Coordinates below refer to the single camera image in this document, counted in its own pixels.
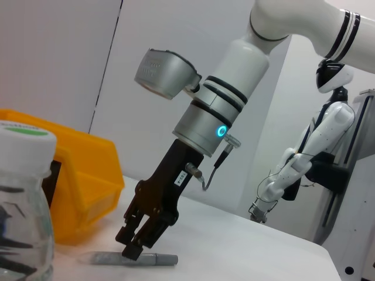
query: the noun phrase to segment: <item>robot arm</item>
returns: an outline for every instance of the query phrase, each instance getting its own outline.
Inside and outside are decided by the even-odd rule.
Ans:
[[[310,160],[336,144],[354,121],[353,110],[343,102],[335,102],[325,113],[322,123],[312,132],[303,151],[287,149],[269,179],[264,192],[253,203],[251,218],[266,222],[266,214],[283,196],[284,190],[299,180],[311,168]]]
[[[375,23],[323,0],[256,0],[248,34],[231,43],[201,87],[200,76],[184,58],[155,50],[146,54],[137,72],[138,83],[170,99],[183,89],[195,94],[173,132],[178,139],[151,178],[135,189],[124,215],[126,226],[116,236],[126,245],[124,256],[137,259],[143,246],[152,247],[177,221],[178,198],[192,177],[186,165],[198,167],[203,155],[212,156],[267,71],[267,54],[291,34],[309,38],[321,56],[375,73]],[[333,121],[340,123],[345,112],[344,107],[338,110]],[[322,130],[325,134],[329,138],[322,141],[328,145],[335,136]],[[324,148],[318,145],[309,154]],[[295,157],[288,163],[294,177],[303,174],[309,163],[307,155]],[[278,192],[284,186],[279,182]],[[149,218],[135,233],[144,215]]]

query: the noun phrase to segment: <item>gray marker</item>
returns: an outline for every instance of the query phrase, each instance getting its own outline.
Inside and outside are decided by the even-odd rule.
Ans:
[[[142,253],[133,261],[123,257],[121,252],[88,252],[80,256],[79,261],[90,265],[174,266],[178,263],[178,256]]]

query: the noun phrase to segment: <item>orange bin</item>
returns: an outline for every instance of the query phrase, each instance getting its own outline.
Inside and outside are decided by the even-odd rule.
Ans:
[[[112,142],[13,110],[0,110],[0,119],[34,125],[57,137],[54,160],[61,168],[50,208],[55,240],[116,208],[124,180]]]

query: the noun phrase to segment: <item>white bottle cap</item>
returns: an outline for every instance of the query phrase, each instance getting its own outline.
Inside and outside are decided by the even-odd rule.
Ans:
[[[0,120],[0,171],[44,176],[55,151],[54,134],[32,125]]]

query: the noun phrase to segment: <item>plastic water bottle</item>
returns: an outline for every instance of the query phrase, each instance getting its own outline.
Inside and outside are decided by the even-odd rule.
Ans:
[[[41,188],[56,137],[0,121],[0,281],[52,280],[53,231]]]

